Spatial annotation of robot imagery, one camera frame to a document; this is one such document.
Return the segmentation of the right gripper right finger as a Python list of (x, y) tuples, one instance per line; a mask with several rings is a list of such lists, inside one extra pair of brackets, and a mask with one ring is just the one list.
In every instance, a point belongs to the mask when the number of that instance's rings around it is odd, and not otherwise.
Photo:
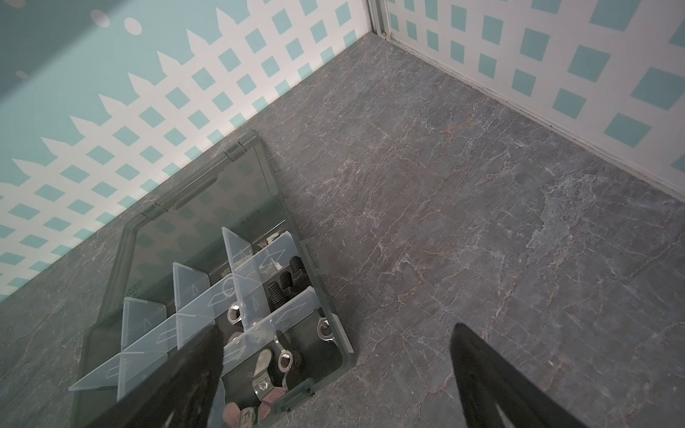
[(464, 323), (454, 326), (451, 362), (467, 426), (583, 427)]

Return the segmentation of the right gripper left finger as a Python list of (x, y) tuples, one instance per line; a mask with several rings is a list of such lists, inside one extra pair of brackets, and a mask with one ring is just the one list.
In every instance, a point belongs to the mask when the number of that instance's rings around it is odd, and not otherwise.
[(223, 368), (223, 339), (203, 328), (90, 427), (206, 427)]

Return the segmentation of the grey transparent organizer box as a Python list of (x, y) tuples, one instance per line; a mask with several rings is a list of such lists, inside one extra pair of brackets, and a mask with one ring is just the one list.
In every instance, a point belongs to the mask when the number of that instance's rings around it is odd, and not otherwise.
[[(311, 286), (271, 310), (266, 285), (294, 256)], [(209, 426), (269, 426), (349, 371), (356, 354), (322, 282), (316, 244), (285, 207), (265, 143), (249, 132), (130, 220), (96, 324), (85, 336), (71, 423), (87, 426), (130, 394), (203, 328), (224, 335)], [(333, 342), (317, 335), (321, 317)], [(276, 331), (301, 365), (276, 368)], [(268, 402), (253, 390), (258, 353), (274, 352)]]

